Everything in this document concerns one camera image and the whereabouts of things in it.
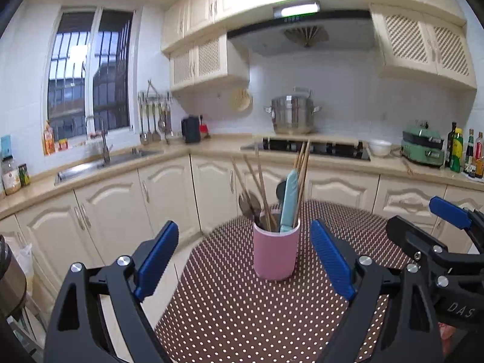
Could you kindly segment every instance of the window frame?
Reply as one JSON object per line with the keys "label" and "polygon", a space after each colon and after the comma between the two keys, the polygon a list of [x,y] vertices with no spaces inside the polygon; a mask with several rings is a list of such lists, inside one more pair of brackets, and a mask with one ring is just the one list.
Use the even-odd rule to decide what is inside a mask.
{"label": "window frame", "polygon": [[[131,32],[130,32],[130,42],[129,42],[129,51],[128,51],[128,74],[127,74],[127,81],[128,81],[128,115],[129,115],[129,126],[110,129],[109,131],[109,138],[116,140],[117,142],[124,142],[130,141],[133,133],[135,132],[134,126],[135,122],[138,120],[137,114],[137,89],[136,89],[136,71],[137,71],[137,55],[138,55],[138,40],[139,40],[139,30],[141,26],[141,8],[138,6],[133,5],[82,5],[82,6],[62,6],[59,9],[59,13],[57,14],[57,18],[54,21],[52,34],[49,40],[49,48],[47,51],[47,57],[45,61],[45,69],[44,69],[44,76],[42,81],[42,111],[41,111],[41,129],[42,132],[45,128],[45,121],[48,120],[48,82],[49,82],[49,72],[50,72],[50,61],[52,58],[52,51],[54,49],[54,42],[57,35],[57,30],[59,29],[59,24],[61,22],[62,14],[69,13],[69,12],[94,12],[94,19],[93,24],[91,25],[90,36],[89,36],[89,45],[88,45],[88,53],[86,59],[86,79],[85,79],[85,91],[87,96],[84,98],[84,106],[85,106],[85,116],[93,115],[94,114],[94,101],[93,101],[93,78],[95,72],[91,70],[91,64],[94,61],[94,53],[95,53],[95,35],[99,30],[99,25],[101,23],[101,15],[104,9],[115,9],[115,10],[123,10],[123,11],[131,11],[132,12],[132,22],[131,22]],[[89,120],[87,125],[87,133],[94,132],[94,121]],[[84,135],[80,136],[73,136],[72,138],[68,138],[69,148],[80,145],[82,142],[86,141],[87,137]]]}

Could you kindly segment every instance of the round table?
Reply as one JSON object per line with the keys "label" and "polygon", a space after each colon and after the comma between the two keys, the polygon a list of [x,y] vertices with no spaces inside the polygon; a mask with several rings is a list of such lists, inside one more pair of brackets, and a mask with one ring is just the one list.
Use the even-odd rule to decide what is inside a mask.
{"label": "round table", "polygon": [[[266,281],[253,270],[252,223],[238,217],[193,249],[156,335],[180,363],[313,362],[347,307],[311,244],[311,221],[323,218],[358,254],[402,268],[410,259],[388,240],[386,219],[368,211],[310,200],[302,206],[292,275]],[[386,308],[380,296],[356,361],[371,355]]]}

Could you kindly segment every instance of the gas stove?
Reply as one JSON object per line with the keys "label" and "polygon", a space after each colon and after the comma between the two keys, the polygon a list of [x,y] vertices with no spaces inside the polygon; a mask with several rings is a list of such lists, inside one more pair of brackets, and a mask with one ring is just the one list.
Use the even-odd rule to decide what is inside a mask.
{"label": "gas stove", "polygon": [[[306,141],[263,138],[262,143],[243,146],[240,148],[240,150],[253,150],[255,148],[255,145],[257,145],[259,150],[298,153],[301,150],[303,142]],[[368,151],[363,147],[363,143],[361,141],[359,141],[356,146],[349,145],[347,143],[342,144],[326,141],[311,141],[311,149],[309,153],[321,156],[344,157],[352,158],[354,160],[370,161]]]}

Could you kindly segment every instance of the bowl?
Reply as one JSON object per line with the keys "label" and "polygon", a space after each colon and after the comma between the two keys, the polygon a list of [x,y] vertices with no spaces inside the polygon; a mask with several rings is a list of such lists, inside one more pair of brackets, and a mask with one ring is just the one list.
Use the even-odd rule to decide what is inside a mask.
{"label": "bowl", "polygon": [[391,143],[386,140],[372,139],[368,142],[371,153],[377,157],[386,157],[390,154]]}

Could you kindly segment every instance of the blue gripper pad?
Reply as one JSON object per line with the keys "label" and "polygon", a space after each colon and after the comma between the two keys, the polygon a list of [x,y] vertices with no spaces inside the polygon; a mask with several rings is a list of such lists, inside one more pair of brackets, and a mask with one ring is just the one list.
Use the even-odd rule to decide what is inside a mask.
{"label": "blue gripper pad", "polygon": [[141,303],[151,296],[178,245],[178,226],[169,221],[136,275],[135,297]]}
{"label": "blue gripper pad", "polygon": [[432,213],[459,229],[469,229],[471,221],[466,210],[438,196],[430,199],[428,207]]}
{"label": "blue gripper pad", "polygon": [[334,237],[319,220],[311,223],[311,242],[336,293],[351,302],[356,295],[352,270],[335,245]]}

